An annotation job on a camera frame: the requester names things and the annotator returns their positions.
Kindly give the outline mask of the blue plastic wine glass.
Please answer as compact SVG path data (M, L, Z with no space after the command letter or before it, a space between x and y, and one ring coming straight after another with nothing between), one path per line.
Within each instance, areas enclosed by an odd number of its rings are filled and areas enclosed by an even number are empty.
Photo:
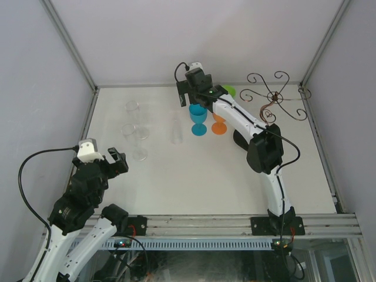
M203 136L207 132L207 127L204 122L207 119L207 109L199 104L191 104L189 106L190 118L193 122L192 133L195 136Z

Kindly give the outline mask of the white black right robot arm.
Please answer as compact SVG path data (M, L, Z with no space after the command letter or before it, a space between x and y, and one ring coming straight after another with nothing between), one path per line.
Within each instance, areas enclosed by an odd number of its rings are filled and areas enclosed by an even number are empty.
M284 234L296 214L281 176L286 139L281 136L280 128L269 126L246 112L224 87L214 85L211 75L205 74L202 68L188 66L184 75L184 80L176 82L181 106L200 105L234 127L234 140L246 150L248 165L264 180L270 228L274 234Z

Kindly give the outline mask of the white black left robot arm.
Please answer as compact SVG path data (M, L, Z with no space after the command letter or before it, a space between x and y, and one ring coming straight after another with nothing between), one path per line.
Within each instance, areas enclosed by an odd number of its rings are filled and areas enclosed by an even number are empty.
M47 231L44 245L29 273L23 278L24 281L74 281L107 239L128 230L128 213L111 204L102 210L96 225L81 244L68 253L86 221L101 204L104 192L109 187L108 181L129 170L125 153L118 152L114 147L108 149L113 163L109 163L104 155L91 147L84 149L82 145L76 145L72 149L77 153L72 160L76 172L71 177L66 192L53 205L47 220L32 208L26 198L22 185L22 172L26 162L22 162L19 168L18 188L22 200Z

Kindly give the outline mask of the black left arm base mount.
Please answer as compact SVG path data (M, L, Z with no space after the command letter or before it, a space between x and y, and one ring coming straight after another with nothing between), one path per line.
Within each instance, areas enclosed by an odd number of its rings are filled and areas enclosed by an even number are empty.
M117 232L117 236L145 236L147 230L147 217L145 216L130 216L127 220L126 227Z

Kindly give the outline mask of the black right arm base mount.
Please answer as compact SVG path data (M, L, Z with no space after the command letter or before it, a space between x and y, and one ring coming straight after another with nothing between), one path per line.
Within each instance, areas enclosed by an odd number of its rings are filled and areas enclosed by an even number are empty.
M292 219L272 219L267 216L252 217L250 219L251 232L254 236L279 236L283 232L284 236L303 236L306 234L303 219L293 217Z

